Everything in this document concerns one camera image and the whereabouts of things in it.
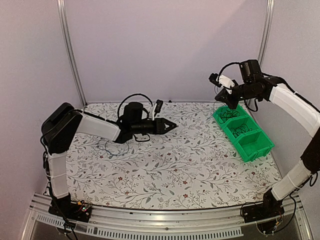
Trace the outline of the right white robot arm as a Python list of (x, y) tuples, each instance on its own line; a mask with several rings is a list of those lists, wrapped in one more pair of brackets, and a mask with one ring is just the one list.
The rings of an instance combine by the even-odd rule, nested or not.
[(231, 62), (209, 81), (221, 88), (215, 100), (234, 109), (240, 101), (263, 100), (277, 106), (298, 123), (310, 137), (310, 142), (298, 163), (264, 195), (259, 206), (262, 218), (269, 218), (278, 210), (278, 203), (300, 189), (320, 171), (320, 110), (276, 75), (264, 73), (256, 59)]

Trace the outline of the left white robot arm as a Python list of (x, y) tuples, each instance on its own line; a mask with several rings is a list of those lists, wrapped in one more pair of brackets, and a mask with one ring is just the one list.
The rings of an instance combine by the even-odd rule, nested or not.
[(157, 117), (162, 100), (150, 104), (124, 100), (116, 111), (116, 120), (109, 120), (77, 109), (68, 102), (62, 103), (42, 124), (40, 142), (44, 148), (43, 167), (49, 181), (50, 195), (55, 209), (63, 216), (74, 213), (67, 182), (67, 153), (77, 135), (99, 137), (117, 144), (125, 144), (136, 135), (165, 135), (177, 128), (177, 124)]

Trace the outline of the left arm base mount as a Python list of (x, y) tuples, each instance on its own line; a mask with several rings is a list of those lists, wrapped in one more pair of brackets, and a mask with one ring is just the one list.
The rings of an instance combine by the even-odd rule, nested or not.
[(92, 204), (83, 200), (72, 202), (69, 196), (64, 198), (53, 198), (48, 212), (52, 215), (88, 223), (92, 214)]

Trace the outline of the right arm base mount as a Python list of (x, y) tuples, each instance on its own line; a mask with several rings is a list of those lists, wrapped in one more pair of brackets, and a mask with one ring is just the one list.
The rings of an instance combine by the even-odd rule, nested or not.
[(282, 216), (285, 213), (281, 201), (264, 200), (263, 202), (246, 202), (240, 208), (240, 216), (245, 223), (256, 222)]

